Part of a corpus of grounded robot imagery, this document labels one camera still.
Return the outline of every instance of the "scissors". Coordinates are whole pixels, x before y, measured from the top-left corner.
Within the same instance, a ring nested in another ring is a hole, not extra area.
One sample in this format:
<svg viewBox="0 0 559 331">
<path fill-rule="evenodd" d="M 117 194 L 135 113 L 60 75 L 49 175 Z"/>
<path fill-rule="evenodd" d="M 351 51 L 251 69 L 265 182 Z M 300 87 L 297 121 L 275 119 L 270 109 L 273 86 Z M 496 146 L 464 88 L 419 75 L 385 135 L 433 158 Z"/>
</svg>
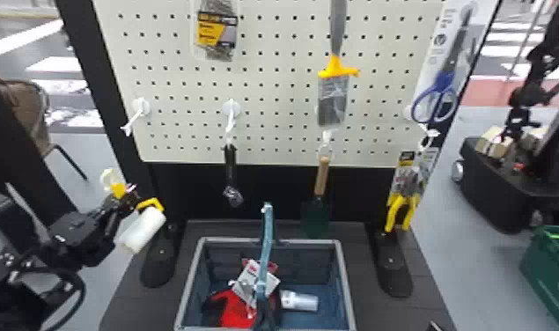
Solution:
<svg viewBox="0 0 559 331">
<path fill-rule="evenodd" d="M 456 65 L 458 57 L 462 51 L 462 45 L 468 31 L 468 24 L 472 16 L 472 9 L 469 9 L 462 21 L 462 25 L 456 39 L 453 41 L 452 50 L 445 59 L 444 67 L 435 77 L 435 82 L 431 87 L 421 93 L 413 102 L 411 116 L 413 121 L 419 123 L 440 123 L 449 119 L 458 105 L 458 96 L 453 88 L 453 80 L 456 77 Z M 427 102 L 426 109 L 422 111 L 421 103 Z M 443 113 L 444 104 L 451 102 L 452 106 Z"/>
<path fill-rule="evenodd" d="M 396 215 L 402 206 L 408 205 L 407 215 L 402 221 L 402 230 L 408 231 L 410 221 L 415 215 L 416 206 L 419 204 L 419 175 L 415 171 L 409 172 L 402 182 L 399 193 L 390 195 L 387 206 L 390 207 L 386 218 L 386 232 L 391 232 L 396 223 Z"/>
</svg>

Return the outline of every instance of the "storage bin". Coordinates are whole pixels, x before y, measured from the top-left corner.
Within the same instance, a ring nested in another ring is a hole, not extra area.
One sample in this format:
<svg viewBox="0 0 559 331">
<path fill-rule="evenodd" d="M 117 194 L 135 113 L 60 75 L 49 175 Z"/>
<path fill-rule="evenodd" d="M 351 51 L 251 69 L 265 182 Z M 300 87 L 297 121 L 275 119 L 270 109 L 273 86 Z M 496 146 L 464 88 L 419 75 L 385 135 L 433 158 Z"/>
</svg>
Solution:
<svg viewBox="0 0 559 331">
<path fill-rule="evenodd" d="M 559 324 L 559 226 L 535 231 L 519 268 Z"/>
<path fill-rule="evenodd" d="M 238 277 L 243 258 L 258 260 L 260 256 L 259 239 L 201 238 L 188 273 L 175 330 L 220 330 L 219 327 L 206 326 L 202 304 L 210 293 L 226 288 L 229 280 Z M 277 321 L 278 329 L 356 329 L 338 240 L 276 240 L 272 244 L 270 260 L 279 267 L 275 275 L 281 280 L 282 290 L 319 297 L 316 313 L 282 310 L 282 317 Z"/>
</svg>

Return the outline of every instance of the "chair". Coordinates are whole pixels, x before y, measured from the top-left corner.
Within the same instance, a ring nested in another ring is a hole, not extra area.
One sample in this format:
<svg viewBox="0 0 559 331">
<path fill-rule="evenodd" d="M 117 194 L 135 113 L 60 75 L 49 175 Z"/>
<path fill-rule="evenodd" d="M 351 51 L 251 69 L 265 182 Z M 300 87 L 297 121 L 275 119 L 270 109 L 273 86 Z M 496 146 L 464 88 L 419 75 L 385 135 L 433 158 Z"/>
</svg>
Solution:
<svg viewBox="0 0 559 331">
<path fill-rule="evenodd" d="M 41 156 L 45 158 L 53 150 L 58 150 L 76 169 L 77 173 L 88 181 L 84 171 L 67 151 L 59 144 L 51 143 L 48 127 L 45 123 L 45 113 L 49 110 L 49 95 L 47 92 L 34 82 L 18 79 L 0 79 L 0 90 L 11 103 L 18 121 L 33 138 Z"/>
</svg>

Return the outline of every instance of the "gray plastic bin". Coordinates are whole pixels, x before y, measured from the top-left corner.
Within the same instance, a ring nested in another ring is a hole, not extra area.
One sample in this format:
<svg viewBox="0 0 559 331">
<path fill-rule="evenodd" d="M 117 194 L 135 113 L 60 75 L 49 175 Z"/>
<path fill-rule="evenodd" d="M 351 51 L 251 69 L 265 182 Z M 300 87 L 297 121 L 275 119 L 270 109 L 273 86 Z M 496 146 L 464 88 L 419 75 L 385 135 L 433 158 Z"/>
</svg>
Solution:
<svg viewBox="0 0 559 331">
<path fill-rule="evenodd" d="M 180 330 L 221 330 L 205 327 L 202 304 L 208 295 L 227 286 L 242 270 L 241 259 L 258 259 L 258 239 L 201 238 L 191 263 L 187 284 L 174 324 Z M 355 330 L 349 283 L 338 240 L 282 240 L 274 244 L 270 260 L 279 266 L 282 290 L 319 297 L 316 313 L 283 310 L 278 329 Z"/>
</svg>

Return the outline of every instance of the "wooden handle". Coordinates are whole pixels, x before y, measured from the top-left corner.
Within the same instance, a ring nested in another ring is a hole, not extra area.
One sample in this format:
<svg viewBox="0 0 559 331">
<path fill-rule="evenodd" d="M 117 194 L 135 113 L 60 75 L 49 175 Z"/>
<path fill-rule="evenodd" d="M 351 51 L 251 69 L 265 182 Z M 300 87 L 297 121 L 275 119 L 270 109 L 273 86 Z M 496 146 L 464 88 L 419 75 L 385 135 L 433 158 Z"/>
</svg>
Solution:
<svg viewBox="0 0 559 331">
<path fill-rule="evenodd" d="M 314 195 L 324 195 L 327 189 L 328 166 L 330 165 L 329 157 L 320 158 L 318 165 L 318 173 L 316 174 L 316 186 L 314 187 Z"/>
</svg>

